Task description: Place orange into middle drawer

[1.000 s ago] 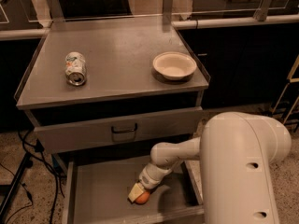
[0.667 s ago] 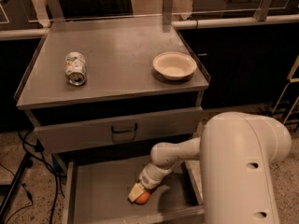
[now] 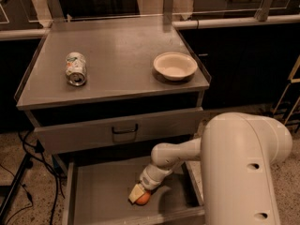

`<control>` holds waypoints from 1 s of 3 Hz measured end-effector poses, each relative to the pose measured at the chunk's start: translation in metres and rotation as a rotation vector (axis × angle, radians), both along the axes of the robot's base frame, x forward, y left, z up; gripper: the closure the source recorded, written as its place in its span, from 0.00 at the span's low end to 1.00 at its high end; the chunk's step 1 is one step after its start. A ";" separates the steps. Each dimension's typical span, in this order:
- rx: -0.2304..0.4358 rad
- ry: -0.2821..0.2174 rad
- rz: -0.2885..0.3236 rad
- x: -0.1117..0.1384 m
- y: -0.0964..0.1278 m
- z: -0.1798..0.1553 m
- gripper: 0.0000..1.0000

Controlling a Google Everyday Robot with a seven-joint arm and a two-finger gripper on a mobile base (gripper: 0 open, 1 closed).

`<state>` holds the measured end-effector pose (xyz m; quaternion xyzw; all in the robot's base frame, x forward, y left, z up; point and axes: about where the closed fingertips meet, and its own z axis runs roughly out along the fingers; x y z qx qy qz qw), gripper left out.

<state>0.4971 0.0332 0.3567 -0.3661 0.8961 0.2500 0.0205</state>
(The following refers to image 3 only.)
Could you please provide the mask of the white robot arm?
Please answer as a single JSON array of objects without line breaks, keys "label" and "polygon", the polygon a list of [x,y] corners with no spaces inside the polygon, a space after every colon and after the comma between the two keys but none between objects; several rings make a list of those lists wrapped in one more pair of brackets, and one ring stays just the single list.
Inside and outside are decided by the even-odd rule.
[{"label": "white robot arm", "polygon": [[178,165],[199,160],[205,225],[281,225],[271,165],[292,148],[292,135],[278,120],[225,112],[207,123],[200,138],[157,144],[128,199],[148,203]]}]

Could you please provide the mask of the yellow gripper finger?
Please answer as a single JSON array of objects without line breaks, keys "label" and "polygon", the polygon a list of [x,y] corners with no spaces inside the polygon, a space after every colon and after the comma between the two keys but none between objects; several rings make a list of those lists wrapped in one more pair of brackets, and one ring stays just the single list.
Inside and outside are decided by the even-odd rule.
[{"label": "yellow gripper finger", "polygon": [[131,190],[128,199],[131,203],[135,203],[145,192],[146,190],[144,189],[143,185],[138,183]]}]

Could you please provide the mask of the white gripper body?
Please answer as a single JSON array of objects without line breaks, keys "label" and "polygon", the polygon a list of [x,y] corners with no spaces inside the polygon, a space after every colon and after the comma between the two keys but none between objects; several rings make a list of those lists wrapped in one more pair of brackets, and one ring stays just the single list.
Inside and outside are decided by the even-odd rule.
[{"label": "white gripper body", "polygon": [[172,170],[163,170],[149,163],[142,171],[139,182],[146,190],[154,190],[163,180],[172,173]]}]

